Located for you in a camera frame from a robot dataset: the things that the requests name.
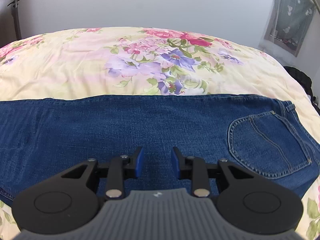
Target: floral bedsheet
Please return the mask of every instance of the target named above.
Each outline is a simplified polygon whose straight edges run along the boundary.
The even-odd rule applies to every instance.
[[[320,142],[320,117],[303,88],[271,56],[231,41],[156,28],[86,28],[41,34],[0,49],[1,101],[217,93],[290,100]],[[320,234],[319,193],[318,178],[303,197],[297,228],[308,240]],[[18,232],[10,207],[0,202],[0,238]]]

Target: white logo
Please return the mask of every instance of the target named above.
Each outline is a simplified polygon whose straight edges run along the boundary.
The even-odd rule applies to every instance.
[[[157,193],[155,193],[155,194],[153,194],[155,197],[160,197],[160,196],[162,196],[162,193],[161,192],[157,192]]]

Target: jeans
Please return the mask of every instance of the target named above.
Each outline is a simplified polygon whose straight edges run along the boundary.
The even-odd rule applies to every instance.
[[[142,176],[126,181],[127,190],[190,188],[174,177],[173,146],[208,163],[227,158],[300,197],[319,175],[320,145],[290,101],[228,94],[4,101],[0,199],[11,204],[20,191],[85,159],[107,162],[137,146],[145,152]]]

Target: silver bolt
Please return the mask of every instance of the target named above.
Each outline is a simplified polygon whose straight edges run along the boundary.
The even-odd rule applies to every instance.
[[[122,195],[122,192],[119,189],[109,189],[106,192],[106,195],[109,198],[115,198],[115,197],[120,197]]]
[[[193,194],[197,197],[207,197],[210,195],[210,191],[205,188],[196,189]]]

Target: bedding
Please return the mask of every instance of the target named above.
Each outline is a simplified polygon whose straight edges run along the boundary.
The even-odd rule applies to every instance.
[[[0,101],[98,95],[257,94],[291,101],[320,142],[320,117],[303,88],[271,56],[231,41],[156,28],[65,30],[0,49]],[[297,233],[320,231],[320,179],[304,195]],[[0,238],[18,228],[0,202]]]

